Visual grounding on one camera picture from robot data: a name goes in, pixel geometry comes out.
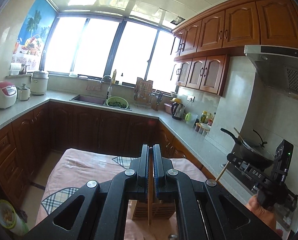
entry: range hood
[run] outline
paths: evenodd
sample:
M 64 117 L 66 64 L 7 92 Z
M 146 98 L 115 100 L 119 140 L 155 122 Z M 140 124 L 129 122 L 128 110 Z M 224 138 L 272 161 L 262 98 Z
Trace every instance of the range hood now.
M 246 45 L 244 53 L 266 86 L 286 91 L 298 98 L 298 49 Z

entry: power outlet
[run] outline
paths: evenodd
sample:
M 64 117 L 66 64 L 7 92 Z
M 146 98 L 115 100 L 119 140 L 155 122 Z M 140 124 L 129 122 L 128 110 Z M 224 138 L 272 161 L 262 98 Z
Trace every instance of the power outlet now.
M 187 100 L 190 101 L 190 102 L 193 102 L 194 101 L 194 96 L 188 96 Z

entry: rice cooker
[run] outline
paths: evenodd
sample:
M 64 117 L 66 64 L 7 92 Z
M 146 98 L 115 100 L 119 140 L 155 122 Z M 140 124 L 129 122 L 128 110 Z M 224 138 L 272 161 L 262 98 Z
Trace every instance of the rice cooker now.
M 12 106 L 17 99 L 17 88 L 6 81 L 0 82 L 0 108 L 6 109 Z
M 47 92 L 48 71 L 34 71 L 31 78 L 30 91 L 33 95 L 44 95 Z

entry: window frame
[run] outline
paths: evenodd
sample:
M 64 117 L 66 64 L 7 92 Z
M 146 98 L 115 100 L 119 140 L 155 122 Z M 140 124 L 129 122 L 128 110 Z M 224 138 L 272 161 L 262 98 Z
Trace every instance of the window frame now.
M 119 46 L 123 31 L 126 27 L 127 22 L 134 22 L 134 23 L 145 25 L 145 26 L 148 26 L 148 27 L 151 27 L 151 28 L 154 28 L 154 29 L 157 30 L 156 37 L 155 37 L 155 40 L 154 40 L 154 43 L 153 43 L 153 47 L 152 47 L 152 50 L 151 50 L 151 53 L 150 53 L 150 57 L 147 60 L 148 64 L 147 64 L 147 69 L 146 69 L 146 73 L 145 73 L 145 76 L 144 76 L 145 80 L 147 79 L 147 76 L 148 76 L 151 60 L 152 60 L 152 57 L 153 57 L 154 50 L 156 48 L 156 44 L 157 44 L 157 40 L 158 40 L 158 36 L 159 36 L 160 31 L 172 34 L 170 29 L 167 29 L 167 28 L 164 28 L 164 27 L 161 27 L 161 26 L 156 26 L 156 25 L 150 24 L 148 22 L 144 22 L 144 21 L 141 21 L 141 20 L 136 20 L 136 19 L 133 19 L 133 18 L 125 18 L 125 17 L 120 17 L 120 16 L 105 15 L 105 14 L 101 14 L 101 13 L 90 13 L 90 12 L 59 13 L 58 17 L 56 17 L 56 19 L 54 20 L 54 22 L 53 22 L 53 24 L 50 28 L 48 37 L 46 39 L 45 49 L 44 49 L 44 52 L 41 56 L 41 63 L 40 63 L 39 70 L 44 70 L 44 68 L 45 68 L 46 51 L 48 50 L 51 37 L 52 37 L 56 27 L 57 27 L 59 19 L 63 18 L 63 17 L 83 17 L 83 18 L 86 18 L 85 24 L 84 24 L 84 26 L 81 30 L 81 33 L 79 35 L 79 39 L 78 39 L 78 42 L 77 42 L 77 45 L 76 45 L 76 48 L 75 48 L 75 52 L 74 52 L 74 55 L 73 55 L 73 60 L 72 60 L 72 63 L 71 63 L 70 71 L 74 70 L 74 65 L 75 65 L 75 62 L 76 62 L 79 46 L 81 44 L 81 38 L 82 38 L 83 32 L 85 31 L 90 19 L 103 19 L 103 20 L 110 20 L 110 21 L 119 22 L 119 25 L 118 25 L 118 28 L 116 30 L 115 36 L 113 38 L 113 42 L 111 44 L 110 52 L 109 52 L 109 55 L 108 55 L 107 63 L 106 63 L 104 74 L 103 74 L 104 76 L 111 74 L 113 62 L 114 62 L 114 59 L 115 59 L 115 56 L 116 56 L 116 53 L 117 53 L 117 49 L 118 49 L 118 46 Z M 49 71 L 49 73 L 53 74 L 53 75 L 60 75 L 60 76 L 68 76 L 68 74 L 69 74 L 69 73 L 55 72 L 55 71 Z M 88 76 L 88 75 L 85 75 L 85 76 L 87 76 L 88 79 L 93 79 L 93 80 L 101 80 L 102 79 L 102 77 L 95 77 L 95 76 Z M 133 87 L 133 88 L 136 86 L 135 84 L 130 84 L 130 83 L 126 83 L 126 82 L 123 82 L 122 85 L 127 86 L 127 87 Z M 162 91 L 162 92 L 165 95 L 170 95 L 169 92 L 165 92 L 165 91 Z

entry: blue sky in mural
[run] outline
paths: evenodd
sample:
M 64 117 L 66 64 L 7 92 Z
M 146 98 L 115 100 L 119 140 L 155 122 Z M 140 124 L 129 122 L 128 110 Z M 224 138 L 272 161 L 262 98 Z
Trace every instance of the blue sky in mural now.
M 19 32 L 18 41 L 22 40 L 20 44 L 24 45 L 26 40 L 31 38 L 31 33 L 36 38 L 40 37 L 45 43 L 51 24 L 56 16 L 57 12 L 46 0 L 36 0 Z

